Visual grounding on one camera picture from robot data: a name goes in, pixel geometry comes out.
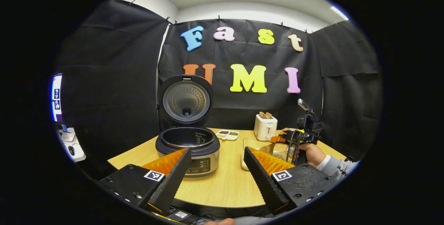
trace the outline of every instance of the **person's hand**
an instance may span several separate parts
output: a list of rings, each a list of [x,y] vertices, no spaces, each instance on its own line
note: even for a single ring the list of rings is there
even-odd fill
[[[220,222],[207,222],[204,225],[236,225],[236,221],[231,218],[227,218],[225,220],[221,220]]]
[[[324,152],[322,152],[322,149],[315,144],[300,144],[299,149],[306,151],[307,163],[315,168],[320,165],[326,157]]]

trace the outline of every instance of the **rice cooker control panel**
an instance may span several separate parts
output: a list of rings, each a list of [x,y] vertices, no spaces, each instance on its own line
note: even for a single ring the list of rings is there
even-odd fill
[[[186,174],[199,174],[209,172],[211,169],[210,158],[191,159]]]

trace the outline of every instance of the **colorful foam letter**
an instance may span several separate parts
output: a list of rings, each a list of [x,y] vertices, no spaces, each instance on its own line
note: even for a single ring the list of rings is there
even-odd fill
[[[199,68],[198,65],[194,64],[187,64],[183,66],[183,69],[185,70],[185,75],[195,75],[196,70]],[[213,80],[213,69],[216,68],[216,65],[213,64],[204,64],[202,65],[202,68],[205,70],[205,80],[208,81],[208,83],[211,84]]]
[[[248,74],[247,70],[243,65],[234,64],[231,65],[233,69],[233,86],[230,87],[230,91],[232,92],[241,92],[241,81],[244,85],[245,91],[249,91],[251,85],[254,82],[254,86],[251,88],[253,92],[256,93],[265,93],[267,92],[267,88],[265,88],[265,78],[264,73],[267,68],[262,65],[256,65],[251,70],[251,73]]]
[[[291,45],[293,45],[293,48],[299,52],[303,51],[304,48],[299,46],[299,42],[301,42],[301,39],[296,36],[296,34],[291,34],[288,36],[288,38],[291,40]]]
[[[201,31],[203,31],[203,27],[202,26],[197,26],[194,27],[191,30],[187,30],[186,32],[180,34],[181,37],[185,38],[185,41],[187,42],[187,51],[191,51],[199,46],[202,45],[201,42],[197,41],[202,39],[202,33],[200,33]]]
[[[260,29],[258,32],[259,34],[259,42],[265,43],[265,44],[273,44],[274,38],[273,38],[273,32],[268,29]]]
[[[218,27],[217,32],[214,33],[213,37],[219,40],[233,41],[234,40],[234,29],[230,27]]]
[[[285,71],[288,74],[288,93],[300,93],[301,89],[298,86],[298,69],[293,67],[285,68]]]

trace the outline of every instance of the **rice cooker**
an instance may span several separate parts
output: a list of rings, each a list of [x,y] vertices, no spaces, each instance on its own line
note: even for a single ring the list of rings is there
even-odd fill
[[[159,156],[183,148],[191,149],[185,176],[204,176],[219,166],[220,142],[216,134],[201,127],[212,103],[211,85],[200,76],[173,76],[159,89],[159,116],[168,123],[156,140]]]

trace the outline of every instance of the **toaster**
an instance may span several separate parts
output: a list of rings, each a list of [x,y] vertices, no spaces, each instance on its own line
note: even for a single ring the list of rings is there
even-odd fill
[[[271,119],[262,118],[259,114],[256,115],[254,122],[254,135],[259,141],[270,141],[272,136],[276,135],[276,128],[278,120],[273,116]]]

